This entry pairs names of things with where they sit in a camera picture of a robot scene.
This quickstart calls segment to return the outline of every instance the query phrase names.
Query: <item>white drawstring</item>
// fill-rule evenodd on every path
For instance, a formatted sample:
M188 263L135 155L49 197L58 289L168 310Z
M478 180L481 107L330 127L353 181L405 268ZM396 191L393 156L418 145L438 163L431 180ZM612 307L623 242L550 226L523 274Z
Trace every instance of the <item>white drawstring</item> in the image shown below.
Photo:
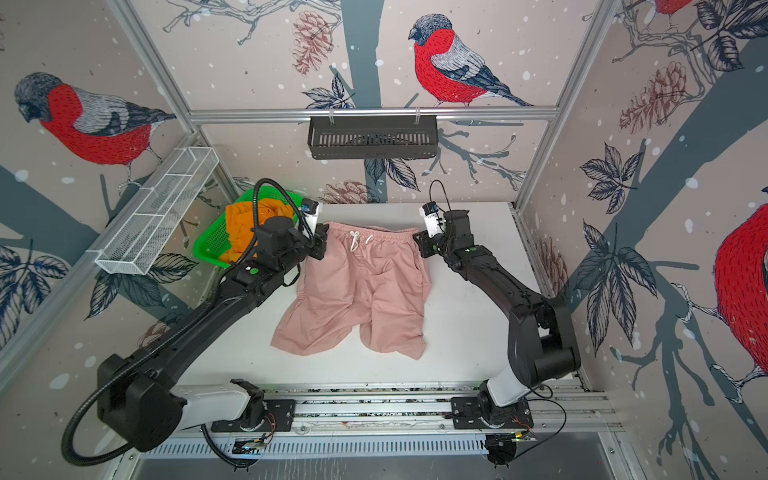
M360 232L356 230L350 230L349 234L352 235L352 245L349 247L349 251L354 252L355 250L357 250L357 247L360 246L360 242L359 242ZM366 245L368 245L368 242L371 241L372 238L373 238L373 235L368 235L368 238L366 239Z
M349 234L352 235L352 246L349 248L349 251L354 252L359 246L358 239L360 238L360 232L351 230Z

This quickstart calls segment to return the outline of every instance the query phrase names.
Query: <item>green basket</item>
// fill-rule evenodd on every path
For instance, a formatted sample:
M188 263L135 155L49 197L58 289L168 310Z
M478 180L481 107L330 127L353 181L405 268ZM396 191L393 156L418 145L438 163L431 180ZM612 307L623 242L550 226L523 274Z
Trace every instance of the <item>green basket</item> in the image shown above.
M301 208L301 201L303 198L300 195L292 194L290 192L288 192L288 195L296 203L296 206ZM235 203L248 202L251 201L252 198L253 188L244 193ZM264 198L273 198L286 203L283 195L276 188L267 185L262 186L259 190L259 200ZM293 215L293 221L298 221L298 217L295 214ZM219 257L230 248L232 248L232 243L230 243L230 235L227 233L227 214L225 213L221 214L221 216L218 217L202 235L200 235L192 247L192 253L204 262L226 268L229 264L219 260Z

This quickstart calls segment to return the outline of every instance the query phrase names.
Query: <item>orange garment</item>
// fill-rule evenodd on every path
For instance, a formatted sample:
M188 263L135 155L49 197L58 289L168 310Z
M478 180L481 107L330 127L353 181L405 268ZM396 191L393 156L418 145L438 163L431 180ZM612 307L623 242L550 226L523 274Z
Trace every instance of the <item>orange garment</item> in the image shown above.
M293 208L280 200L263 198L259 200L259 225L264 225L267 218L293 217ZM226 263L237 262L253 237L253 204L240 202L227 206L227 233L232 248L222 253L219 260Z

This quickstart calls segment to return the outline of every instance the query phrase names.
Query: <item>white table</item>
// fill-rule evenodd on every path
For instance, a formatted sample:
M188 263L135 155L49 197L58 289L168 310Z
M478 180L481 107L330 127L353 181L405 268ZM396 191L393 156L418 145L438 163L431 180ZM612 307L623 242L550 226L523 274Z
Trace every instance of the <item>white table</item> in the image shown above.
M323 205L319 221L424 229L418 204ZM508 205L502 202L452 204L470 210L475 243L485 245L499 263L525 285L538 290ZM425 306L426 351L419 360L399 353L377 353L362 345L358 329L334 349L296 356L272 346L272 334L296 298L296 287L280 288L200 355L180 385L226 383L243 378L256 385L301 388L356 386L445 386L479 382L507 362L508 321L476 286L452 272L435 255L427 259L432 291Z

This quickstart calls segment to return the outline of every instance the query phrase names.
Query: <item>bullfinch illustration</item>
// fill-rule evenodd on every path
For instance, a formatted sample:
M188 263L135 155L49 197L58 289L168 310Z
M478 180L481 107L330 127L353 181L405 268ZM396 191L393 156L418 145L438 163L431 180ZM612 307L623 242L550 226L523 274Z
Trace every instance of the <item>bullfinch illustration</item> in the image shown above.
M131 162L152 151L149 140L158 125L176 118L114 95L92 94L44 72L24 77L14 96L27 122L39 120L73 154L94 164L125 165L128 180L118 192L139 185L131 179Z
M469 102L484 97L507 98L523 107L531 106L515 97L491 73L485 60L464 45L445 15L432 13L416 20L408 39L415 41L416 77L437 98L435 106L446 101L469 106Z
M688 302L684 322L690 320L693 309L722 320L755 361L741 380L733 379L722 366L711 366L733 383L736 397L729 400L742 403L744 384L768 376L768 204L726 237L717 249L714 276L717 308L698 306L691 302L685 285L673 285Z

